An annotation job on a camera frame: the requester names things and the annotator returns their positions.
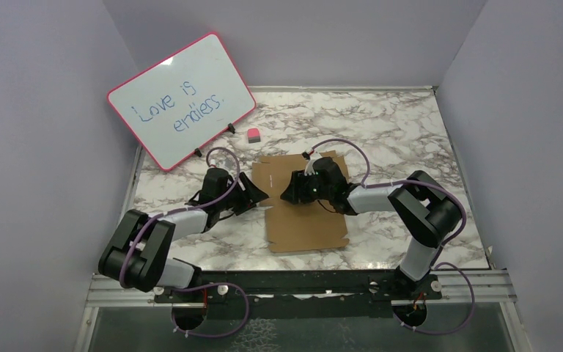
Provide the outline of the brown cardboard box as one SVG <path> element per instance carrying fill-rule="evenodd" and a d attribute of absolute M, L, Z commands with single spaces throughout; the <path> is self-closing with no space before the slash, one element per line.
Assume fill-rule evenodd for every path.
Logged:
<path fill-rule="evenodd" d="M 269 198 L 265 208 L 268 249 L 277 254 L 340 249 L 349 244 L 342 214 L 330 213 L 317 202 L 292 205 L 280 198 L 293 171 L 304 170 L 307 161 L 299 154 L 262 155 L 251 165 L 251 180 Z"/>

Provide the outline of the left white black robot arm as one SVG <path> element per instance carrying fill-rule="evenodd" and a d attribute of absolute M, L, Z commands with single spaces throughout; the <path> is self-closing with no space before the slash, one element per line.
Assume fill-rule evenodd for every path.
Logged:
<path fill-rule="evenodd" d="M 192 301 L 201 291 L 197 278 L 201 269 L 171 258 L 172 241 L 207 232 L 223 212 L 238 216 L 267 198 L 244 172 L 233 177 L 225 169 L 211 167 L 185 208 L 155 216 L 127 211 L 100 256 L 98 272 L 123 288 L 150 292 L 154 287 L 172 287 L 182 300 Z"/>

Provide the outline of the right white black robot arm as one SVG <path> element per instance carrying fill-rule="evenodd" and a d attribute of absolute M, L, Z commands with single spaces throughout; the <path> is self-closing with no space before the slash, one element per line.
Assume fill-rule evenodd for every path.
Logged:
<path fill-rule="evenodd" d="M 366 186 L 348 181 L 331 157 L 310 160 L 304 170 L 292 172 L 280 198 L 293 205 L 327 201 L 335 213 L 347 216 L 397 213 L 412 237 L 391 283 L 403 298 L 422 290 L 443 246 L 467 222 L 462 203 L 424 171 L 389 184 Z"/>

